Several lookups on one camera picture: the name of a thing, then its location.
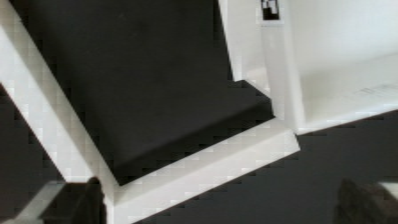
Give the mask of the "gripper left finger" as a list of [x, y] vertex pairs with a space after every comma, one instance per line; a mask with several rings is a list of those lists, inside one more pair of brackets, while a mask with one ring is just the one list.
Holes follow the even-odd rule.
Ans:
[[52, 181], [11, 224], [107, 224], [105, 194], [98, 178], [86, 183]]

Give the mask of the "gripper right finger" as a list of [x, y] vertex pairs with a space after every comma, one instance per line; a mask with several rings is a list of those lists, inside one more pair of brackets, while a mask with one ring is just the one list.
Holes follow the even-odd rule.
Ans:
[[398, 224], [398, 199], [379, 183], [342, 181], [335, 224]]

